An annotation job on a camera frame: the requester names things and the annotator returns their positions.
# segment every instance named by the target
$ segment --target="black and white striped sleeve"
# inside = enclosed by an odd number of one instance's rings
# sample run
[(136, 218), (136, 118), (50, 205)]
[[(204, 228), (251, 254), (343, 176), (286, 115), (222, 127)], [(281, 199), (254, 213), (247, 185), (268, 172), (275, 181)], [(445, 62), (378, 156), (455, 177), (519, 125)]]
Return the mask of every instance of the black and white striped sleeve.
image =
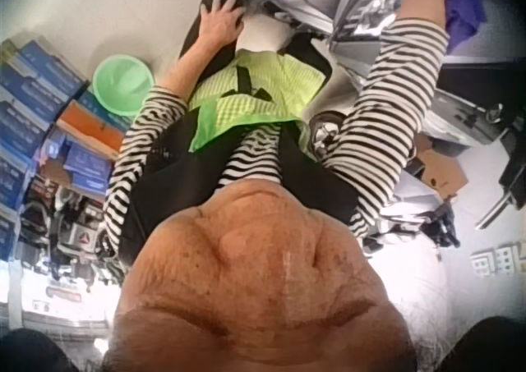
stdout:
[(181, 118), (186, 111), (187, 104), (177, 95), (155, 86), (124, 137), (104, 201), (104, 224), (116, 252), (130, 204), (130, 193), (142, 176), (148, 153), (161, 132)]
[(359, 193), (350, 228), (363, 238), (393, 195), (431, 107), (449, 37), (420, 19), (385, 30), (382, 49), (323, 164)]

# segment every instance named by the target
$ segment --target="green plastic bowl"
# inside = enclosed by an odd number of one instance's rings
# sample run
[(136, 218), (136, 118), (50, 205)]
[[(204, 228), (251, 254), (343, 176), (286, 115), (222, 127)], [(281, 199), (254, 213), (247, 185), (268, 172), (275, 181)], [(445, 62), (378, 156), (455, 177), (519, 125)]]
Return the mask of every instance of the green plastic bowl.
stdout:
[(108, 57), (93, 75), (95, 97), (119, 116), (135, 117), (153, 84), (154, 76), (146, 64), (126, 54)]

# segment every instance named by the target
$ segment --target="green apron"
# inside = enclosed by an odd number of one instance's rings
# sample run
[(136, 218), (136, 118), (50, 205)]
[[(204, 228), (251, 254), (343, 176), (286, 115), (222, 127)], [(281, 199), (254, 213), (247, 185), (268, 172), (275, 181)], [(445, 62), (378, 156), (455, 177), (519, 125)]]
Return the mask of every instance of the green apron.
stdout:
[(302, 111), (323, 85), (325, 76), (289, 55), (240, 50), (223, 70), (203, 81), (190, 101), (201, 108), (190, 152), (235, 126), (296, 121), (300, 148), (307, 153), (309, 127)]

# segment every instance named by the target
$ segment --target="floor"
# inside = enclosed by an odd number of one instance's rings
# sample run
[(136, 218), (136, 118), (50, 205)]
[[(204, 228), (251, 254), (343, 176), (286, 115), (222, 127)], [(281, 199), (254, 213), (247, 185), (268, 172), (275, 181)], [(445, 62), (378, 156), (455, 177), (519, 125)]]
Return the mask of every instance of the floor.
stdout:
[[(43, 34), (66, 58), (91, 77), (101, 60), (127, 53), (147, 62), (158, 76), (174, 59), (197, 11), (199, 0), (1, 0), (0, 39), (22, 30)], [(289, 37), (286, 26), (249, 16), (240, 46), (279, 48)], [(329, 99), (348, 81), (336, 73), (325, 89)], [(323, 99), (318, 108), (323, 107)], [(524, 216), (512, 209), (485, 232), (474, 223), (498, 200), (496, 184), (505, 166), (499, 145), (473, 149), (460, 159), (470, 184), (454, 204), (458, 250), (443, 250), (441, 261), (426, 239), (392, 246), (372, 264), (385, 280), (391, 299), (404, 312), (416, 338), (461, 334), (488, 315), (526, 319), (524, 276), (476, 278), (469, 256), (524, 239)]]

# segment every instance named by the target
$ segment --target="purple cloth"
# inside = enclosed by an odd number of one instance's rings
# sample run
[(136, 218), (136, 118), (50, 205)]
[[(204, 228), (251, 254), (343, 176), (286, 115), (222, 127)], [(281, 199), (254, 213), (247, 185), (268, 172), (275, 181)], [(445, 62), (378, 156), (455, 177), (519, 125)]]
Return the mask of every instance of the purple cloth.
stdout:
[(451, 37), (447, 53), (473, 37), (487, 22), (482, 0), (445, 0), (445, 14), (445, 29)]

